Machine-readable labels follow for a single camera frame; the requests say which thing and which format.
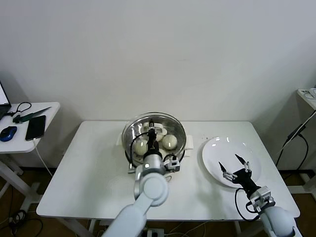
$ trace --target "white plate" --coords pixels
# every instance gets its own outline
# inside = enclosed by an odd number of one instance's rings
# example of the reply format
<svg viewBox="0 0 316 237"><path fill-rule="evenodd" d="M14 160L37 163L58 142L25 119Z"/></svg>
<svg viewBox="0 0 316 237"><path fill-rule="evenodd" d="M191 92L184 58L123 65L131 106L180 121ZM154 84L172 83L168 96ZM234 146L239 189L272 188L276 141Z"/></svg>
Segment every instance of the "white plate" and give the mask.
<svg viewBox="0 0 316 237"><path fill-rule="evenodd" d="M215 179L226 186L240 188L239 184L233 184L223 178L223 172L218 163L221 162L228 172L235 173L243 168L235 154L249 162L249 167L252 171L251 179L256 182L261 174L260 162L253 151L241 141L231 137L215 137L205 144L202 151L202 159L207 171Z"/></svg>

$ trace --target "white wall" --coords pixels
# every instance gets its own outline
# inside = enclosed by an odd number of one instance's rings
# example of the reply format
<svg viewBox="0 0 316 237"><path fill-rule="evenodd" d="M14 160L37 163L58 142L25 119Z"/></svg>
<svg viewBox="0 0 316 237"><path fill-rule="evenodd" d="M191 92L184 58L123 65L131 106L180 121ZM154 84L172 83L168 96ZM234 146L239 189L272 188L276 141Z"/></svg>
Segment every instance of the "white wall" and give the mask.
<svg viewBox="0 0 316 237"><path fill-rule="evenodd" d="M13 102L61 103L41 142L51 166L82 120L147 111L249 120L275 159L310 112L298 110L295 90L316 83L315 8L313 0L1 0L2 80ZM296 164L282 168L298 165L303 143L293 147Z"/></svg>

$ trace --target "smartphone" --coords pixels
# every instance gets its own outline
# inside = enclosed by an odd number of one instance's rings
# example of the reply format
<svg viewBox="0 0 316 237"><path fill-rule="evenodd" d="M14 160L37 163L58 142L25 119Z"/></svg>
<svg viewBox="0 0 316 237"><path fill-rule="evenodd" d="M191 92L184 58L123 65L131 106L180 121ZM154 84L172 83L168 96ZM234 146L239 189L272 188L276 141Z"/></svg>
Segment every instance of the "smartphone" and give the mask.
<svg viewBox="0 0 316 237"><path fill-rule="evenodd" d="M31 141L34 138L44 136L46 116L38 116L30 119L28 130L26 132L25 140Z"/></svg>

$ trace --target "metal bowl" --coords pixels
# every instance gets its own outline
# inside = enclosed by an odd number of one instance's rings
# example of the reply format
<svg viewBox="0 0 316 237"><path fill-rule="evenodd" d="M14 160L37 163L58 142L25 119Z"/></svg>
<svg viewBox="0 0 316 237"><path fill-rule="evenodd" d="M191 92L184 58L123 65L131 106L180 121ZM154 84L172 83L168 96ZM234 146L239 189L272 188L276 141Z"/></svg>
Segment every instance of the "metal bowl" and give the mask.
<svg viewBox="0 0 316 237"><path fill-rule="evenodd" d="M144 123L149 122L151 119L154 121L154 123L162 124L163 128L167 130L167 134L174 135L177 138L177 147L172 151L168 151L167 153L174 154L175 156L179 157L183 153L187 141L186 133L182 124L179 122L179 120L171 115L158 112L150 112L135 117L126 124L123 130L121 139L128 158L131 142L137 135L143 132L142 127ZM141 162L142 158L138 157L134 160Z"/></svg>

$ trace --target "floor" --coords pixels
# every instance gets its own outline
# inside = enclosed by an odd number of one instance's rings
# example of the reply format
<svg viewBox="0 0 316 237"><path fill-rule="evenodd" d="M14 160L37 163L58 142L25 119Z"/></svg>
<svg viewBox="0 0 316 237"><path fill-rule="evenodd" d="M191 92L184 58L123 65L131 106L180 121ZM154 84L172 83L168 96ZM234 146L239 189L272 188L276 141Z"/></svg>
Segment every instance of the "floor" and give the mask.
<svg viewBox="0 0 316 237"><path fill-rule="evenodd" d="M50 176L46 171L25 171L21 178L28 184L33 182L40 182L38 193L43 194L49 181ZM0 178L0 188L5 184L5 181ZM292 175L286 180L288 185L302 185L303 181L299 175ZM11 201L12 189L9 187L5 194L0 199L0 223L8 218L10 201ZM316 202L313 197L309 194L293 195L299 209L301 211L301 216L297 219L297 225L304 237L313 237L316 233ZM24 197L17 190L13 189L13 199L12 199L12 209L11 214L19 210ZM40 218L43 222L43 229L39 237L75 237L76 235L67 229L63 224L59 223L53 218L43 218L39 217L35 213L36 205L32 205L28 213L28 219ZM87 225L87 220L80 220L83 225ZM173 233L186 233L188 230L197 227L201 222L147 222L148 228L163 228L166 233L169 233L172 229L176 228ZM241 229L246 228L249 223L241 222ZM3 227L7 226L7 221L0 224L0 236L1 237L11 237L10 229ZM40 223L38 221L29 221L25 223L22 227L18 229L16 234L17 237L35 237L40 229ZM95 228L94 234L100 236L103 227L97 226ZM205 225L201 225L193 231L187 233L190 237L215 237L215 236L225 236L233 237L236 236L236 231L233 222L209 222ZM181 237L182 235L171 235L173 237ZM258 237L266 237L264 232L260 232Z"/></svg>

